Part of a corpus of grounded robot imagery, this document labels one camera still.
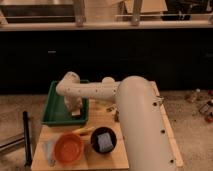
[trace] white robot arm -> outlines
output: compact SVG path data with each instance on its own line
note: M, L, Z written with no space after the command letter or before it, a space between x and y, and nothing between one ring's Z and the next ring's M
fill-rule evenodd
M131 76L121 82L80 84L77 74L68 72L56 91L67 98L116 102L131 171L176 170L158 97L146 79Z

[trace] dark cabinet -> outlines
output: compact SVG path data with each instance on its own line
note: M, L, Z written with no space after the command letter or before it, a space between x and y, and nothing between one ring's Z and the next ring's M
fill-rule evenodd
M213 88L212 29L0 32L0 93L47 93L67 71L141 75L160 89Z

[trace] wooden table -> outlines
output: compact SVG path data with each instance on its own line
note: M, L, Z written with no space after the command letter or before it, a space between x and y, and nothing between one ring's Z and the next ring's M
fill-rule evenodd
M151 82L156 95L159 95L155 82ZM117 145L115 149L108 155L100 155L96 153L90 146L90 135L83 136L85 142L85 152L82 159L75 165L62 167L56 163L54 167L50 167L44 157L42 144L63 132L74 130L79 126L60 126L48 127L42 126L40 138L36 147L35 155L32 163L32 171L48 171L48 170L128 170L129 164L124 146L123 136L120 129L120 124L114 121L115 111L107 112L107 108L112 104L103 101L90 100L89 104L89 121L86 126L107 126L112 128L117 136ZM162 118L168 133L169 141L172 147L173 154L176 159L178 168L183 166L183 160L177 146L174 134L169 123L164 106L161 105Z

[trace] orange bowl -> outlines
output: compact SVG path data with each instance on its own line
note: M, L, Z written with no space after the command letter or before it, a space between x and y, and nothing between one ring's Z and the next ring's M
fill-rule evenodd
M61 135L56 141L53 157L61 165L71 165L82 157L83 151L84 143L81 137L70 132Z

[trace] wooden board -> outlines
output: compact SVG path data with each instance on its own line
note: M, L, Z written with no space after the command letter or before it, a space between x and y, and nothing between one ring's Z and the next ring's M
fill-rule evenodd
M114 5L114 4L117 4L117 3L120 3L124 0L105 0L107 5L110 6L110 5Z
M134 0L126 0L127 13L132 13ZM167 11L165 0L143 0L141 13L156 13Z
M160 93L158 91L156 83L154 81L152 81L151 84L152 84L152 87L154 88L156 95L160 96ZM164 108L164 105L161 105L160 111L161 111L162 118L163 118L163 121L164 121L164 124L165 124L165 127L166 127L166 131L167 131L167 134L168 134L168 137L169 137L169 142L170 142L170 145L171 145L171 148L172 148L172 152L173 152L173 155L175 157L176 165L177 165L178 169L182 169L183 159L182 159L179 147L177 145L172 127L170 125L169 118L166 114L166 110Z
M156 93L159 96L159 91L155 82L151 82L151 85ZM42 126L39 142L36 147L35 155L32 163L32 171L48 171L48 170L99 170L99 169L110 169L110 170L128 170L129 164L126 155L126 150L123 142L123 136L120 129L120 124L114 122L114 111L107 112L106 109L112 104L109 102L103 101L94 101L90 100L89 106L89 121L86 124L87 126L107 126L112 128L116 132L118 143L114 151L107 156L102 156L94 152L90 147L90 136L82 137L85 142L85 153L81 161L70 167L62 167L56 164L54 167L50 167L47 164L47 161L44 157L42 144L44 141L53 138L62 132L71 131L79 126L61 126L61 127L48 127ZM173 130L171 128L168 116L166 114L165 108L163 105L160 107L162 118L166 127L166 131L169 137L169 142L172 148L173 155L175 157L176 165L178 170L183 167L183 160L176 143Z

